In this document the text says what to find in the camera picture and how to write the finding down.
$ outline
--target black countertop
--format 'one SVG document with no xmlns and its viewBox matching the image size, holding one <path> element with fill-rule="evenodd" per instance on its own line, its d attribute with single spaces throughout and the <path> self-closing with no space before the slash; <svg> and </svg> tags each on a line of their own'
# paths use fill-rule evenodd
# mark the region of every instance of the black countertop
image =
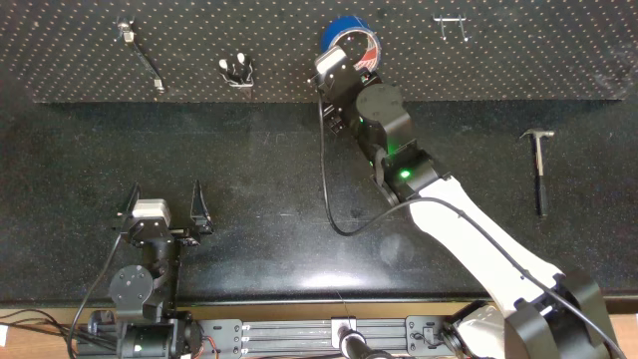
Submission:
<svg viewBox="0 0 638 359">
<path fill-rule="evenodd" d="M 314 105 L 33 105 L 0 113 L 0 305 L 75 305 L 106 259 L 138 181 L 188 219 L 201 180 L 214 237 L 183 257 L 184 305 L 484 297 L 405 212 L 357 237 L 328 224 Z M 638 108 L 611 102 L 408 103 L 419 142 L 516 240 L 606 294 L 638 294 Z M 535 215 L 531 127 L 545 141 L 550 215 Z M 329 134 L 333 211 L 347 229 L 387 209 L 347 133 Z M 141 252 L 122 245 L 94 304 Z"/>
</svg>

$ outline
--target hammer handle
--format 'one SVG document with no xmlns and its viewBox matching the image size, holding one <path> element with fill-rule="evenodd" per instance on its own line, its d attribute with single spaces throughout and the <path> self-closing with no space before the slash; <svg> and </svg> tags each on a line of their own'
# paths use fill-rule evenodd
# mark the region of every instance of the hammer handle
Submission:
<svg viewBox="0 0 638 359">
<path fill-rule="evenodd" d="M 536 178 L 536 188 L 538 191 L 538 215 L 541 218 L 547 217 L 548 204 L 547 204 L 547 187 L 545 186 L 544 176 L 538 176 Z"/>
</svg>

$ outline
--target hammer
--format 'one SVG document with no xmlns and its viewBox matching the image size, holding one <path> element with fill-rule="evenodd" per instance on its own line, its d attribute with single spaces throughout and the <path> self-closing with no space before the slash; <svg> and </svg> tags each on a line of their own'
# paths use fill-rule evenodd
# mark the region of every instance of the hammer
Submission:
<svg viewBox="0 0 638 359">
<path fill-rule="evenodd" d="M 540 148 L 540 139 L 543 137 L 553 137 L 554 131 L 546 131 L 543 129 L 530 129 L 525 131 L 520 137 L 526 135 L 532 135 L 535 140 L 535 149 L 536 149 L 536 168 L 538 170 L 538 176 L 536 177 L 536 195 L 538 200 L 538 214 L 541 218 L 547 217 L 547 189 L 545 187 L 545 182 L 543 180 L 543 169 L 542 169 L 542 149 Z"/>
</svg>

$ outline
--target blue tape roll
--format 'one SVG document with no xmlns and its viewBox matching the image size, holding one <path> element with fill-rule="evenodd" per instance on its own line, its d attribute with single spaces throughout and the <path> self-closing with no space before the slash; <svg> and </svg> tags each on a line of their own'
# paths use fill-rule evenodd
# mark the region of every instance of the blue tape roll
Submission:
<svg viewBox="0 0 638 359">
<path fill-rule="evenodd" d="M 381 42 L 374 31 L 370 29 L 368 23 L 357 16 L 344 16 L 328 25 L 321 37 L 321 52 L 325 53 L 344 36 L 350 33 L 365 34 L 368 36 L 368 49 L 364 57 L 359 61 L 355 68 L 361 70 L 367 68 L 372 72 L 377 70 L 381 63 Z"/>
</svg>

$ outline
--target black pegboard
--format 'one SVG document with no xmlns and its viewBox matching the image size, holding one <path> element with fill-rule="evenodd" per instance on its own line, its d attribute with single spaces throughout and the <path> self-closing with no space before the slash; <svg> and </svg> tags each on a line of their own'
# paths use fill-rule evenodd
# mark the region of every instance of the black pegboard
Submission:
<svg viewBox="0 0 638 359">
<path fill-rule="evenodd" d="M 449 23 L 444 41 L 433 15 L 459 14 L 470 40 Z M 320 34 L 343 15 L 378 33 L 408 101 L 622 99 L 638 79 L 633 0 L 2 0 L 0 63 L 35 102 L 242 102 L 216 70 L 242 51 L 253 101 L 310 102 Z M 115 41 L 118 16 L 136 17 L 167 94 Z"/>
</svg>

